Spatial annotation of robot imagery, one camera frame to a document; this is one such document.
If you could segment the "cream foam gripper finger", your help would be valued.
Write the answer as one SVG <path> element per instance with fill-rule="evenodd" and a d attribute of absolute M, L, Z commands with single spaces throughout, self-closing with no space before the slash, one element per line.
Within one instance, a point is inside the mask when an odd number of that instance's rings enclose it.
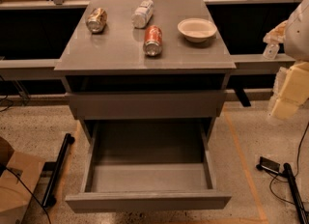
<path fill-rule="evenodd" d="M 298 110 L 298 105 L 283 99 L 276 99 L 271 108 L 270 115 L 279 120 L 287 120 Z"/>

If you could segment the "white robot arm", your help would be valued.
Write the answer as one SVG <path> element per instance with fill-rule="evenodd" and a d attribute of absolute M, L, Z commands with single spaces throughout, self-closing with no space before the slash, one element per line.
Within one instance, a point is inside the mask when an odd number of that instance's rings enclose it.
<path fill-rule="evenodd" d="M 309 99 L 309 0 L 303 0 L 290 15 L 284 38 L 285 54 L 295 63 L 276 75 L 270 116 L 287 120 Z"/>

